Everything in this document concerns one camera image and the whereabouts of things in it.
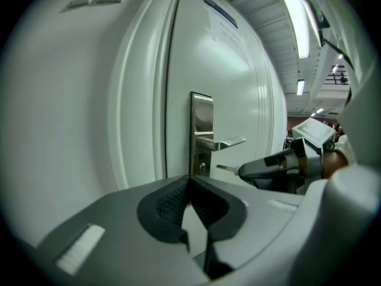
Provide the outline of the white panelled door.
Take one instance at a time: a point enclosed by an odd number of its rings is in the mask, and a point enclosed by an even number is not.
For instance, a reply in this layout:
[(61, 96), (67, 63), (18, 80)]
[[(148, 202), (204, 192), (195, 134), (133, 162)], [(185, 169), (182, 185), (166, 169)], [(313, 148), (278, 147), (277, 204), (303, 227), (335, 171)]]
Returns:
[(211, 153), (210, 176), (242, 185), (216, 165), (240, 166), (278, 153), (286, 136), (286, 103), (274, 64), (253, 27), (226, 0), (213, 0), (238, 24), (248, 53), (244, 62), (210, 29), (204, 0), (178, 0), (171, 37), (166, 95), (166, 168), (169, 176), (189, 171), (191, 92), (213, 99), (216, 141), (246, 141)]

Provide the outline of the dark metal lock plate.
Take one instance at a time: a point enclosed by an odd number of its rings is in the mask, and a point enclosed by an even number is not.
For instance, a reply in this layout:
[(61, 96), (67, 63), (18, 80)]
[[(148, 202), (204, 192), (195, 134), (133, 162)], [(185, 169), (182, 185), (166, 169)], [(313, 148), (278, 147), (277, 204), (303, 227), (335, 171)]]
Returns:
[(210, 175), (211, 150), (201, 146), (197, 138), (214, 138), (213, 99), (196, 92), (190, 93), (189, 173)]

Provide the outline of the paper sign red text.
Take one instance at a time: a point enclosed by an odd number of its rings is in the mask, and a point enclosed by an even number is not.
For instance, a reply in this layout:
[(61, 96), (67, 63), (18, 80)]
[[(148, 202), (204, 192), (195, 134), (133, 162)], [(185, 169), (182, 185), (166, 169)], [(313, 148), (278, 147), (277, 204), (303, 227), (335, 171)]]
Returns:
[(213, 37), (248, 63), (246, 44), (237, 27), (215, 9), (211, 7), (205, 7), (205, 9), (208, 10)]

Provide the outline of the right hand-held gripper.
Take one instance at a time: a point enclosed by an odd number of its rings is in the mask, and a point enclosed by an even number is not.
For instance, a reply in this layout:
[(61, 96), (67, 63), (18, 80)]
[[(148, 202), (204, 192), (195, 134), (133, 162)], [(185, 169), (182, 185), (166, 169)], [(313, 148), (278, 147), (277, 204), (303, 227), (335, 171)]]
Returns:
[[(324, 154), (334, 147), (334, 128), (308, 118), (291, 131), (291, 149), (243, 164), (239, 176), (258, 189), (285, 193), (296, 193), (304, 177), (321, 179)], [(304, 177), (298, 173), (298, 158), (305, 159)]]

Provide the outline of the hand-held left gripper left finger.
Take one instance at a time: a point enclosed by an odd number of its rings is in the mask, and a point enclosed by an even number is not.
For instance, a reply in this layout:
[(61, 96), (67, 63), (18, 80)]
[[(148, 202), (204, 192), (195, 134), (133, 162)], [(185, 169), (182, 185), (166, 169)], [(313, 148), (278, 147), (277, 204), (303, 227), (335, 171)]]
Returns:
[(200, 286), (208, 276), (184, 243), (151, 236), (138, 220), (144, 196), (178, 177), (107, 194), (52, 230), (39, 244), (54, 286)]

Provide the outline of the person's right forearm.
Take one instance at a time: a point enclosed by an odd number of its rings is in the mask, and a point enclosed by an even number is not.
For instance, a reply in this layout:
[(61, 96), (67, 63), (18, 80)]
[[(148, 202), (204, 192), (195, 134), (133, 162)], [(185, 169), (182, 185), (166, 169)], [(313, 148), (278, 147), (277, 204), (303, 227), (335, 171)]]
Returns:
[(333, 149), (324, 154), (323, 177), (329, 179), (337, 170), (357, 162), (347, 135), (342, 135), (334, 143)]

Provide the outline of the white door frame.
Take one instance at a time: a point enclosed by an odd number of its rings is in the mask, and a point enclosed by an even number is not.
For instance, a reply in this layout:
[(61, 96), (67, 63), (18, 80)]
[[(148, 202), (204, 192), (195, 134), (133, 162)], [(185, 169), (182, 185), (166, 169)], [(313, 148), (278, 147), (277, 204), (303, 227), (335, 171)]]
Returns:
[(177, 3), (142, 0), (115, 59), (107, 137), (118, 190), (166, 177), (165, 96)]

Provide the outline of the person's white jacket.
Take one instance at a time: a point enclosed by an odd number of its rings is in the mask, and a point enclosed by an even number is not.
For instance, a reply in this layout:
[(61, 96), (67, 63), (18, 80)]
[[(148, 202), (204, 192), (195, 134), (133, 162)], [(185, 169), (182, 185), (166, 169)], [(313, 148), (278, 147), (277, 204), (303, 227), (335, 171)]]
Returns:
[(315, 0), (330, 24), (333, 44), (352, 64), (352, 98), (338, 120), (359, 165), (381, 171), (381, 57), (346, 0)]

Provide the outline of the small metal key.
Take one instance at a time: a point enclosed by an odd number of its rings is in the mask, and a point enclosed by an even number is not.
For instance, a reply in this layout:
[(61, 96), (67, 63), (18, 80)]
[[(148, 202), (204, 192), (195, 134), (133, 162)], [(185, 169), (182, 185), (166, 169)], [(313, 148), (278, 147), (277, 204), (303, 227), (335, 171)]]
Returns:
[(226, 170), (228, 172), (232, 172), (235, 175), (239, 174), (239, 166), (232, 167), (232, 166), (225, 166), (225, 165), (222, 165), (222, 164), (218, 164), (218, 165), (216, 165), (216, 168), (221, 169), (221, 170)]

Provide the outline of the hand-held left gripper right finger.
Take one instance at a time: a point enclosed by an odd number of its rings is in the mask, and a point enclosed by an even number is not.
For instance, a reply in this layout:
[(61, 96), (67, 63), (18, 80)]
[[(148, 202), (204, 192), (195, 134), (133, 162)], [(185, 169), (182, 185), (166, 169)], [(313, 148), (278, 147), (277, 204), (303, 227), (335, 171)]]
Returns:
[(191, 279), (290, 280), (300, 244), (289, 234), (301, 195), (192, 176), (190, 201), (207, 224), (204, 267), (193, 263)]

